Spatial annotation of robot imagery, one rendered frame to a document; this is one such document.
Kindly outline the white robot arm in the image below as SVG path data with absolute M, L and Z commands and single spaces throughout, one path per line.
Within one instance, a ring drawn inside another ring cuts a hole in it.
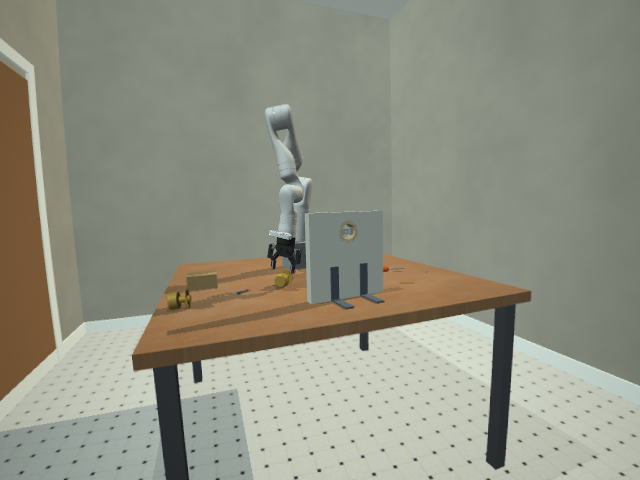
M 294 117 L 289 105 L 280 105 L 265 110 L 265 119 L 277 159 L 280 178 L 286 182 L 279 192 L 280 223 L 269 235 L 295 241 L 305 241 L 305 213 L 310 213 L 313 182 L 310 178 L 298 177 L 297 171 L 303 157 L 297 139 Z M 282 143 L 278 130 L 288 129 Z M 289 150 L 290 151 L 289 151 Z

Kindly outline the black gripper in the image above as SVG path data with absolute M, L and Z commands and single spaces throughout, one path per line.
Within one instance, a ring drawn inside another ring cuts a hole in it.
M 295 249 L 294 245 L 295 245 L 295 238 L 291 238 L 291 240 L 287 240 L 287 239 L 283 239 L 283 238 L 279 238 L 277 237 L 277 244 L 275 245 L 274 243 L 269 244 L 269 249 L 268 249 L 268 258 L 271 259 L 271 268 L 275 269 L 276 267 L 276 258 L 278 256 L 283 256 L 285 258 L 288 257 L 288 260 L 290 260 L 290 274 L 292 274 L 295 271 L 295 265 L 299 264 L 301 261 L 301 249 Z M 277 252 L 273 255 L 273 251 L 276 248 Z M 294 259 L 294 255 L 293 253 L 295 252 L 296 254 L 296 260 Z M 273 257 L 272 257 L 273 256 Z

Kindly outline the tan rectangular box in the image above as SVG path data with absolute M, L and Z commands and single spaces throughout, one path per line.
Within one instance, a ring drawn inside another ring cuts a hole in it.
M 188 291 L 218 288 L 216 270 L 190 272 L 186 278 Z

